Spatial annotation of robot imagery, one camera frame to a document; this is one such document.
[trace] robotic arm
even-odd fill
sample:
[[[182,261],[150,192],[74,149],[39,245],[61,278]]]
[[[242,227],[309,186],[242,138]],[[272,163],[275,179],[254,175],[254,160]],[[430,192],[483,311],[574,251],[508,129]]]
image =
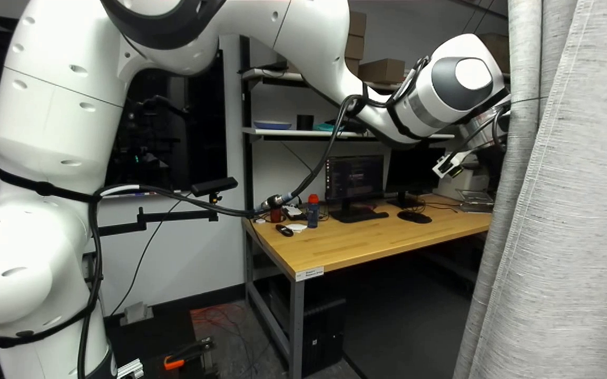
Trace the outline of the robotic arm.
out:
[[[88,204],[137,71],[195,75],[221,34],[241,34],[294,62],[330,99],[355,99],[357,115],[399,145],[468,119],[505,90],[488,48],[459,37],[415,68],[397,98],[378,94],[343,64],[348,14],[347,0],[30,0],[0,80],[6,377],[115,377],[82,252],[93,229]]]

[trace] wooden tabletop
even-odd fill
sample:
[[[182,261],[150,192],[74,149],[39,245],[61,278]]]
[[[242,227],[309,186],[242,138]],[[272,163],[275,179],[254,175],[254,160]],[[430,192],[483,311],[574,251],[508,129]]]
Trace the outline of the wooden tabletop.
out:
[[[389,213],[389,217],[358,223],[322,217],[318,227],[291,239],[277,231],[275,223],[244,221],[244,229],[284,274],[309,281],[326,271],[483,234],[491,223],[491,213],[463,213],[456,203],[440,195],[429,195],[426,206],[417,209],[432,223],[404,221],[393,204],[379,204],[376,211]]]

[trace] gray curtain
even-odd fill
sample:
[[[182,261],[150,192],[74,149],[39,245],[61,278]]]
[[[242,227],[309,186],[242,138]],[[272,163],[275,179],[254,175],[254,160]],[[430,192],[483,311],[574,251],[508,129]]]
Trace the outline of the gray curtain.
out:
[[[607,0],[511,0],[511,79],[456,379],[607,379]]]

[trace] wooden desk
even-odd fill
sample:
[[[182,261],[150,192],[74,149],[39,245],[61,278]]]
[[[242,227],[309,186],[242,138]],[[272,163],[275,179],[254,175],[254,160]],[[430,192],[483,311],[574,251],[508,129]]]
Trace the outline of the wooden desk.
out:
[[[334,270],[411,252],[425,246],[483,234],[490,229],[491,215],[459,213],[456,203],[429,195],[420,211],[432,217],[432,223],[411,223],[397,217],[399,209],[378,206],[389,213],[387,219],[361,223],[340,223],[326,217],[318,227],[303,229],[291,239],[277,231],[272,223],[244,221],[249,239],[262,248],[277,267],[291,281],[289,333],[275,321],[263,296],[254,285],[254,251],[248,257],[248,293],[260,317],[265,321],[277,347],[289,358],[289,377],[301,377],[303,356],[303,285],[310,278],[326,275]]]

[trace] computer tower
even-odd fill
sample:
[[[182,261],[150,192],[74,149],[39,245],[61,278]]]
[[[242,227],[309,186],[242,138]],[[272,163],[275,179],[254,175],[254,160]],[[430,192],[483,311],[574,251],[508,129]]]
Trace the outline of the computer tower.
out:
[[[289,331],[289,281],[272,278],[268,301],[284,329]],[[313,374],[343,358],[347,297],[322,278],[306,282],[303,301],[303,374]]]

